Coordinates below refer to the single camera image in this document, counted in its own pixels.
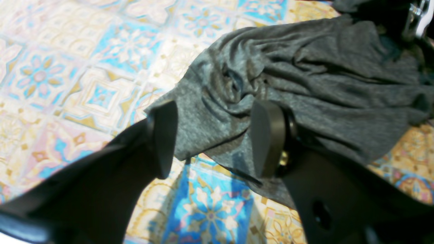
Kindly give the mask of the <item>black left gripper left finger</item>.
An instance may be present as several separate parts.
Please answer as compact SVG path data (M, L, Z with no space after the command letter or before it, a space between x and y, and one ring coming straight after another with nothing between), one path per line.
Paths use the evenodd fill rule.
M104 148L1 204L2 244L121 244L136 203L171 171L175 101L152 108Z

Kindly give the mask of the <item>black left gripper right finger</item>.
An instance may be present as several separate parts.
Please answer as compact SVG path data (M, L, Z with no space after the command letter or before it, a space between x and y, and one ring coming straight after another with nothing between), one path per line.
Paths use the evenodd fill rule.
M289 107L254 101L251 142L256 174L283 181L309 244L433 243L433 206L327 150Z

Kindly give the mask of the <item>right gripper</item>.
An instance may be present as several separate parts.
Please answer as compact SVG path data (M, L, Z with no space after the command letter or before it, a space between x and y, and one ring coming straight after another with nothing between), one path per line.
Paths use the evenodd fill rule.
M409 4L406 24L402 31L404 41L422 40L433 20L433 0L414 0Z

